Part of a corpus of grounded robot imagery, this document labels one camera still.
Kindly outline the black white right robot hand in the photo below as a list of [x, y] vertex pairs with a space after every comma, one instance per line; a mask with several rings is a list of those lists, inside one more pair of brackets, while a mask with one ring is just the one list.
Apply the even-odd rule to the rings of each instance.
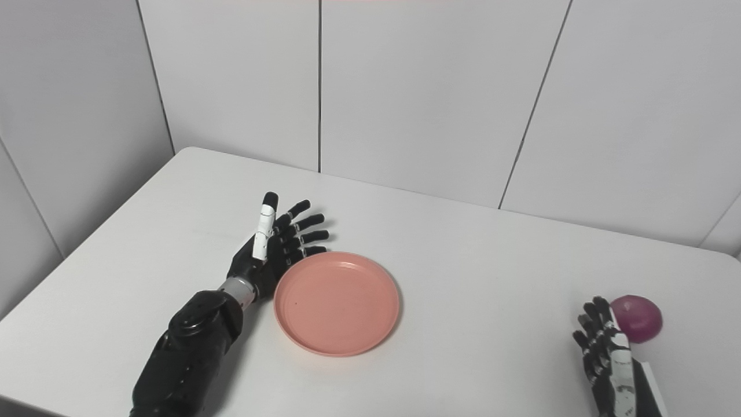
[[600, 416], [667, 416], [669, 412], [647, 362], [633, 358], [627, 335], [603, 297], [583, 305], [581, 330], [572, 336]]

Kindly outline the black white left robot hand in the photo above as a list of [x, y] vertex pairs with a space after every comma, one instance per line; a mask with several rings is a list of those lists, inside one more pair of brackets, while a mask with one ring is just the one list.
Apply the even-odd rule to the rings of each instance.
[[292, 266], [328, 251], [325, 246], [317, 245], [318, 241], [328, 240], [328, 230], [312, 230], [325, 223], [325, 216], [319, 213], [300, 219], [311, 206], [309, 200], [299, 201], [285, 214], [277, 216], [278, 199], [277, 193], [266, 193], [256, 232], [233, 256], [226, 280], [220, 287], [241, 306], [272, 297], [281, 278]]

